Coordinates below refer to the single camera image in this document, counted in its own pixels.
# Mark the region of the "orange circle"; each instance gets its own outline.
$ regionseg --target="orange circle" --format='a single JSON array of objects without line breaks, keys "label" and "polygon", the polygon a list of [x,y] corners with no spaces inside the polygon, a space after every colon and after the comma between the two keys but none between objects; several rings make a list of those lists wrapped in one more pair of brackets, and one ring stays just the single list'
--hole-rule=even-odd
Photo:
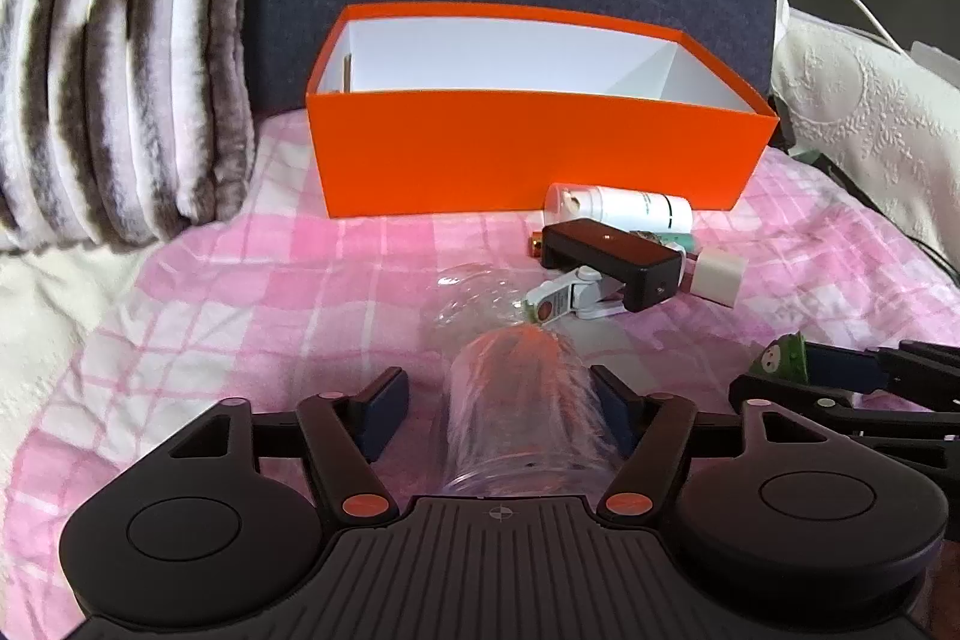
[{"label": "orange circle", "polygon": [[344,499],[344,513],[354,518],[373,518],[390,509],[390,501],[379,494],[354,494]]},{"label": "orange circle", "polygon": [[654,501],[645,494],[634,494],[626,491],[622,494],[613,494],[606,501],[607,509],[617,515],[643,515],[654,509]]}]

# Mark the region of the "white plastic bottle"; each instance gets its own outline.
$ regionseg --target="white plastic bottle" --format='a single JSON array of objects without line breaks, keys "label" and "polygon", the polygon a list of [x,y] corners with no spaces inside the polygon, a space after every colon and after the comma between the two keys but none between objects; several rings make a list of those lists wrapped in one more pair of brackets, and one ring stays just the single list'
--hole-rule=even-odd
[{"label": "white plastic bottle", "polygon": [[601,185],[555,183],[546,191],[544,223],[593,218],[621,231],[689,234],[693,210],[680,196],[624,191]]}]

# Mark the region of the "orange cardboard box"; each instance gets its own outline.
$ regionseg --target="orange cardboard box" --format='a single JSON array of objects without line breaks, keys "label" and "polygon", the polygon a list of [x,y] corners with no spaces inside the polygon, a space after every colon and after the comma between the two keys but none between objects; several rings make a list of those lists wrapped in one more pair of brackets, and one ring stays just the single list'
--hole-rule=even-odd
[{"label": "orange cardboard box", "polygon": [[539,210],[554,182],[728,210],[776,127],[685,33],[499,4],[347,7],[306,105],[333,218]]}]

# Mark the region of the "orange box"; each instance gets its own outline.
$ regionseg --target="orange box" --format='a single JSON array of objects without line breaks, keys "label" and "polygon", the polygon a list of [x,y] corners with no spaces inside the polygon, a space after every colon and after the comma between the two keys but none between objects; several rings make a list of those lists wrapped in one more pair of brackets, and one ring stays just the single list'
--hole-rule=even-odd
[{"label": "orange box", "polygon": [[306,106],[333,218],[539,210],[554,182],[728,210],[776,127],[685,33],[500,4],[347,7]]}]

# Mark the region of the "pink plaid cloth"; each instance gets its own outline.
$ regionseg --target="pink plaid cloth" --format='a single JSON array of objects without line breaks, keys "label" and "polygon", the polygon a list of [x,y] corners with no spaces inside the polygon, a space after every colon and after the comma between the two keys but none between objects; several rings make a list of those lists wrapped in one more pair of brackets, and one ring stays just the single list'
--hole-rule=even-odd
[{"label": "pink plaid cloth", "polygon": [[[398,187],[403,176],[400,162]],[[304,114],[266,122],[243,215],[189,231],[152,256],[24,440],[3,528],[7,637],[55,640],[75,626],[80,611],[56,555],[64,521],[222,397],[289,410],[402,365],[411,415],[376,469],[400,501],[418,490],[442,376],[438,357],[421,349],[428,292],[438,271],[469,261],[538,282],[542,271],[525,257],[538,221],[328,220]],[[584,322],[578,339],[588,362],[630,365],[635,387],[726,410],[728,382],[792,330],[853,347],[951,342],[960,333],[960,292],[944,274],[893,225],[774,150],[737,207],[698,215],[696,234],[749,259],[736,309],[678,295],[645,313]]]}]

